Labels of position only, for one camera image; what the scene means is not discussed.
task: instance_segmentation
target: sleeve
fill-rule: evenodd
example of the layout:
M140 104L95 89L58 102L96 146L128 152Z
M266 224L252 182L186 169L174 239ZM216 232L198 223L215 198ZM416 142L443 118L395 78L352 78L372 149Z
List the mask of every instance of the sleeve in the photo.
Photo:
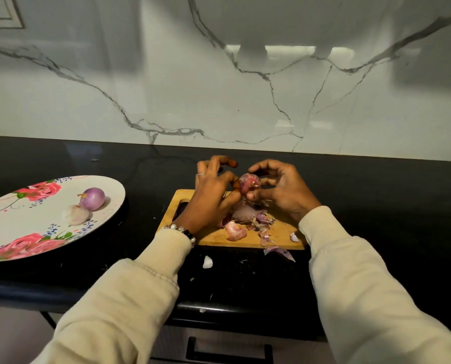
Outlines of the sleeve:
M451 332L421 312L364 239L350 236L330 208L300 221L311 247L310 276L338 363L451 363Z
M35 364L147 363L178 297L191 242L160 230L135 260L115 263L60 319Z

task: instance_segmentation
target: plate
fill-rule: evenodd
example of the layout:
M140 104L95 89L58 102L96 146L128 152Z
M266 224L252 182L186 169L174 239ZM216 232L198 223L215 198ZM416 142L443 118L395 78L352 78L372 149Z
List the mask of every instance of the plate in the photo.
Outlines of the plate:
M83 224L68 225L64 210L92 187L104 190L106 201ZM118 211L125 195L119 181L89 175L47 180L0 197L0 262L45 253L86 236Z

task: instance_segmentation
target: sleeve cuff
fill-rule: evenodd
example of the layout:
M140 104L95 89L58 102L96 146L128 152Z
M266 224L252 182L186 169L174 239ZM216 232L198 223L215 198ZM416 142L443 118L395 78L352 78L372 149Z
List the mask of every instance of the sleeve cuff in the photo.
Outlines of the sleeve cuff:
M307 238L312 257L325 244L350 237L327 206L320 206L308 212L301 219L299 229Z
M191 249L191 241L183 233L161 229L135 260L162 276L176 280L176 274Z

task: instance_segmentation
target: cutting board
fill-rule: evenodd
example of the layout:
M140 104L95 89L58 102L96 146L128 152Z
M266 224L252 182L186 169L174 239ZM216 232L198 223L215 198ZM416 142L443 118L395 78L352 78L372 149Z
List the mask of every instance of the cutting board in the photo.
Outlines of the cutting board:
M170 204L160 222L158 230L163 226L172 223L176 210L180 203L188 202L192 198L195 191L192 189L178 189L175 195L171 199ZM306 245L305 237L295 225L295 221L275 204L270 202L268 208L268 215L276 218L276 221L271 225L270 239L273 240L277 246L284 249L304 250ZM294 232L298 239L298 243L294 243L289 239L290 233ZM265 247L261 246L261 239L259 238L257 231L247 231L247 236L237 241L227 240L227 231L224 229L217 229L210 227L202 230L195 235L198 245L211 245L211 246L235 246L235 247L256 247L264 249L265 247L274 246L268 243Z

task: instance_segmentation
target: backsplash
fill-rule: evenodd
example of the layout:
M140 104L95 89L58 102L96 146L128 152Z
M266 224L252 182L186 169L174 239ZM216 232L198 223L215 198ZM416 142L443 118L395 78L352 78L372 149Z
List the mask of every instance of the backsplash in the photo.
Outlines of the backsplash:
M15 3L0 135L451 161L451 0Z

